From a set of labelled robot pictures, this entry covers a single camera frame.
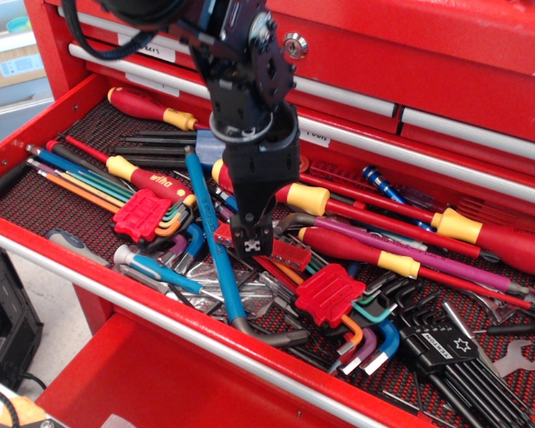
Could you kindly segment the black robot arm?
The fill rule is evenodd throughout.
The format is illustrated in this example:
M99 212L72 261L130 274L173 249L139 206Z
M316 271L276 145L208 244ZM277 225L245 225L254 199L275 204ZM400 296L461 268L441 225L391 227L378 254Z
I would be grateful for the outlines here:
M103 9L138 30L124 46L98 51L87 41L73 1L62 4L70 32L92 56L118 60L140 51L159 32L188 45L212 104L210 129L224 142L223 161L237 203L231 219L236 253L273 250L275 194L299 177L297 112L285 97L295 68L276 40L263 1L103 1Z

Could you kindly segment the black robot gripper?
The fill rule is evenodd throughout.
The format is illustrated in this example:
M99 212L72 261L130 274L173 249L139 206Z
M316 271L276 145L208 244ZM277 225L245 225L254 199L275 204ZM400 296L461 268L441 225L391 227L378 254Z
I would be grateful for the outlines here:
M210 117L213 134L226 144L223 161L238 209L238 214L231 217L230 228L235 252L242 259L272 254L269 213L274 195L299 178L300 130L295 107L282 102L267 118L262 129L244 129Z

